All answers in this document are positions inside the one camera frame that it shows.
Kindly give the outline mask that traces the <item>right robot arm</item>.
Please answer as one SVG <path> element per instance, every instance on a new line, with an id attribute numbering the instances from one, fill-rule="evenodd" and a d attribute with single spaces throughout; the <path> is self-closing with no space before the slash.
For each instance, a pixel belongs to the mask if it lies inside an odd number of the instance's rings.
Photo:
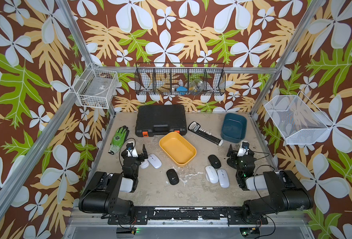
<path id="1" fill-rule="evenodd" d="M 230 210 L 233 216 L 228 220 L 234 224 L 237 219 L 241 223 L 264 223 L 262 216 L 287 211 L 302 211 L 311 209 L 314 199 L 307 189 L 290 170 L 272 170 L 257 175 L 259 167 L 255 166 L 256 158 L 250 150 L 249 143 L 245 143 L 238 150 L 229 147 L 227 164 L 236 169 L 235 179 L 244 191 L 256 191 L 259 198 L 246 200 L 238 210 Z"/>

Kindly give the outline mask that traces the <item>white mouse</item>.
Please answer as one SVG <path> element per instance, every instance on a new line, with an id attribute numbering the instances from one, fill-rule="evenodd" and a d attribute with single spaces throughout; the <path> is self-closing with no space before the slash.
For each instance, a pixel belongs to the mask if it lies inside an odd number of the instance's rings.
<path id="1" fill-rule="evenodd" d="M 162 166 L 162 162 L 154 154 L 149 154 L 148 155 L 148 161 L 155 169 L 158 169 L 158 168 L 160 168 Z"/>
<path id="2" fill-rule="evenodd" d="M 145 168 L 147 168 L 149 166 L 149 164 L 150 164 L 149 161 L 147 159 L 145 159 L 143 162 L 141 162 L 140 167 L 142 169 L 145 169 Z"/>
<path id="3" fill-rule="evenodd" d="M 205 176 L 208 182 L 216 184 L 219 181 L 216 169 L 213 166 L 205 167 Z"/>
<path id="4" fill-rule="evenodd" d="M 230 186 L 230 182 L 226 170 L 218 169 L 217 174 L 221 188 L 228 188 Z"/>

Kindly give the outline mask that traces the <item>black mouse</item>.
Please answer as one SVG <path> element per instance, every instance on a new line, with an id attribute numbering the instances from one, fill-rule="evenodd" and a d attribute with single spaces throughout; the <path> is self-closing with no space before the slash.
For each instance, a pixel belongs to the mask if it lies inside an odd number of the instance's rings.
<path id="1" fill-rule="evenodd" d="M 179 181 L 180 181 L 179 176 L 174 169 L 169 169 L 166 172 L 166 175 L 167 175 L 169 183 L 171 185 L 177 185 L 179 183 Z"/>
<path id="2" fill-rule="evenodd" d="M 230 166 L 230 167 L 232 167 L 232 168 L 234 168 L 234 169 L 237 169 L 237 158 L 235 157 L 235 158 L 228 158 L 227 159 L 227 164 Z"/>
<path id="3" fill-rule="evenodd" d="M 214 154 L 209 155 L 208 160 L 214 169 L 221 168 L 221 161 L 219 160 L 219 158 L 216 155 L 214 155 Z"/>

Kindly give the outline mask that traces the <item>teal plastic tray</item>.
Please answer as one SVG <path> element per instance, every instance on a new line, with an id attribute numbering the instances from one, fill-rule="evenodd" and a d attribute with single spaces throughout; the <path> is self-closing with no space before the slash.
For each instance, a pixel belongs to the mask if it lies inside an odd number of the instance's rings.
<path id="1" fill-rule="evenodd" d="M 231 143 L 240 143 L 245 139 L 246 129 L 246 117 L 234 113 L 227 113 L 221 128 L 221 138 Z"/>

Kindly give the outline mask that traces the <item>black bit holder strip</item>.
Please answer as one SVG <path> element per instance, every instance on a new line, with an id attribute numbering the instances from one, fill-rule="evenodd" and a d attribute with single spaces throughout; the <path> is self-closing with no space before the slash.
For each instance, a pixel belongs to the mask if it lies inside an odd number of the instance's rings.
<path id="1" fill-rule="evenodd" d="M 189 125 L 188 130 L 218 146 L 222 146 L 223 144 L 223 140 L 213 136 L 210 132 L 202 129 L 201 125 L 195 121 L 193 121 Z"/>

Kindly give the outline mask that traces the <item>yellow plastic tray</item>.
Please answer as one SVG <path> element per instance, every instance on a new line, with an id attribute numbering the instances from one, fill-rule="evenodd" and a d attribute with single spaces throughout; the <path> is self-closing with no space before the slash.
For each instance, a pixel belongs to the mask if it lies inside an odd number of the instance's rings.
<path id="1" fill-rule="evenodd" d="M 197 155 L 196 148 L 178 132 L 162 137 L 159 146 L 180 167 L 186 166 Z"/>

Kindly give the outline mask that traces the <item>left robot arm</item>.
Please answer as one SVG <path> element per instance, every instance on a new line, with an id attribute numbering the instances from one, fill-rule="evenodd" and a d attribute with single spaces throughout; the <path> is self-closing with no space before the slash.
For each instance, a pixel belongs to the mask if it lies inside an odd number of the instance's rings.
<path id="1" fill-rule="evenodd" d="M 130 200 L 118 197 L 123 179 L 133 182 L 128 192 L 135 192 L 139 182 L 139 168 L 148 159 L 148 153 L 143 145 L 142 153 L 134 155 L 133 143 L 126 145 L 123 157 L 122 173 L 108 174 L 97 171 L 92 176 L 83 194 L 80 196 L 78 208 L 84 213 L 101 213 L 113 215 L 120 219 L 134 217 L 134 204 Z"/>

